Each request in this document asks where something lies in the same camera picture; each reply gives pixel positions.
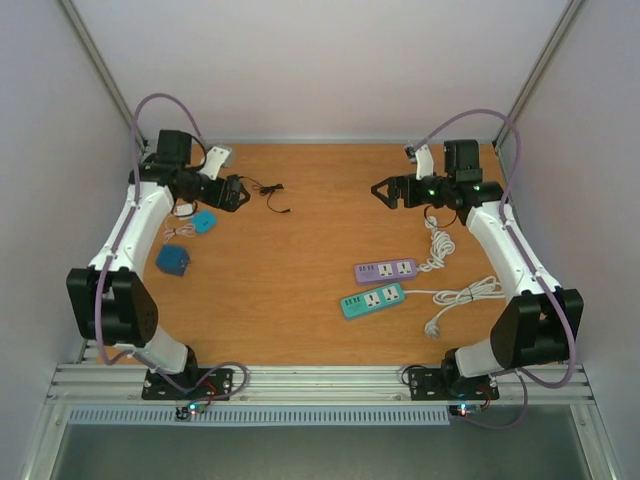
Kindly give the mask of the black power adapter with cable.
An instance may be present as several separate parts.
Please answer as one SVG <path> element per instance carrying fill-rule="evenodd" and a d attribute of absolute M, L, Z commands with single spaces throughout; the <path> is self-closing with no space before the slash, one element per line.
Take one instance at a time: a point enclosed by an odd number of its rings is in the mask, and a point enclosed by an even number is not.
<path fill-rule="evenodd" d="M 263 183 L 245 175 L 236 175 L 236 178 L 241 182 L 248 181 L 251 184 L 251 189 L 259 196 L 265 198 L 265 204 L 271 212 L 276 214 L 289 214 L 292 212 L 291 208 L 277 209 L 271 205 L 273 195 L 284 189 L 284 185 L 282 183 L 264 185 Z"/>

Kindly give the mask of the light blue adapter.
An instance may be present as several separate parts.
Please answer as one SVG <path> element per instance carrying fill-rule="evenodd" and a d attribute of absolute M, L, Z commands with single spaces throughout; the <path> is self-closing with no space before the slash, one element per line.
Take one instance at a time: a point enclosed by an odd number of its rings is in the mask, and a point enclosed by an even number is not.
<path fill-rule="evenodd" d="M 217 224 L 217 217 L 208 210 L 203 210 L 195 214 L 191 219 L 194 231 L 199 235 L 204 235 Z"/>

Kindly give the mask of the white charger with cable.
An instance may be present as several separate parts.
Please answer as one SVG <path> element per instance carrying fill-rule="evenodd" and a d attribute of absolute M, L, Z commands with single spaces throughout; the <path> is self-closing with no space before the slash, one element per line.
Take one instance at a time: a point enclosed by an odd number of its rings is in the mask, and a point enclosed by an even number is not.
<path fill-rule="evenodd" d="M 175 206 L 164 220 L 163 243 L 174 237 L 194 237 L 196 235 L 192 218 L 197 210 L 196 203 L 183 203 Z"/>

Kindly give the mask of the purple power strip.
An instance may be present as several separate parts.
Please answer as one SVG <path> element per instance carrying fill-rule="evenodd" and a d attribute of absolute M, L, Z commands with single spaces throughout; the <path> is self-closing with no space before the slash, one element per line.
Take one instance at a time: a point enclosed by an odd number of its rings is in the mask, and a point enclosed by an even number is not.
<path fill-rule="evenodd" d="M 410 258 L 361 263 L 354 266 L 355 281 L 358 285 L 410 280 L 417 274 L 417 264 Z"/>

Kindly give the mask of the blue cube socket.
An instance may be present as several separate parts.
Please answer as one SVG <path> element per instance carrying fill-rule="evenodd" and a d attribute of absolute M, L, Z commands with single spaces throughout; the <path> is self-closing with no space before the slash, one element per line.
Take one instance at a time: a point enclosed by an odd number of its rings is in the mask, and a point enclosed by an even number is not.
<path fill-rule="evenodd" d="M 184 247 L 164 244 L 155 259 L 156 267 L 165 274 L 182 277 L 190 264 L 190 256 Z"/>

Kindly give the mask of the teal power strip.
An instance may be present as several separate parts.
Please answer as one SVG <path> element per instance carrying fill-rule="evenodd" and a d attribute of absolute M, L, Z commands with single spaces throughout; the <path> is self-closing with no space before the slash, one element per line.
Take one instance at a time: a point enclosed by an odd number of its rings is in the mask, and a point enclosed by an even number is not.
<path fill-rule="evenodd" d="M 376 287 L 340 300 L 346 320 L 353 320 L 394 307 L 405 300 L 405 292 L 398 283 Z"/>

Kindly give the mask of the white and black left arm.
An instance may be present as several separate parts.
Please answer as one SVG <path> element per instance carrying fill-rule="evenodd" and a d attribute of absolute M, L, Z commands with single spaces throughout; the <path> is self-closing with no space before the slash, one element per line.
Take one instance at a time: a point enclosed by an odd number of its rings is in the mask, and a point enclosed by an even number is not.
<path fill-rule="evenodd" d="M 191 347 L 160 326 L 143 283 L 151 246 L 178 201 L 235 212 L 250 199 L 238 176 L 220 174 L 232 161 L 232 149 L 207 147 L 194 166 L 195 140 L 187 132 L 160 131 L 156 151 L 134 162 L 124 206 L 105 244 L 88 266 L 71 269 L 66 278 L 79 333 L 96 342 L 104 364 L 116 363 L 107 352 L 114 347 L 118 358 L 143 363 L 179 398 L 195 395 L 212 373 L 199 367 Z"/>

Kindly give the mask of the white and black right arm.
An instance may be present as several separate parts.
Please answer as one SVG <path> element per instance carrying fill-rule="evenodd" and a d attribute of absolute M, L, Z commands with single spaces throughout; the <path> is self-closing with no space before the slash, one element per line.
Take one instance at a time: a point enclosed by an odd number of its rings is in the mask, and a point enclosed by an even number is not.
<path fill-rule="evenodd" d="M 513 216 L 502 186 L 486 181 L 475 140 L 444 145 L 439 175 L 426 143 L 408 146 L 413 174 L 389 177 L 371 188 L 388 208 L 418 206 L 454 211 L 489 259 L 506 307 L 487 339 L 448 351 L 440 367 L 447 395 L 459 398 L 492 374 L 520 371 L 535 383 L 559 389 L 572 378 L 584 301 L 544 268 Z"/>

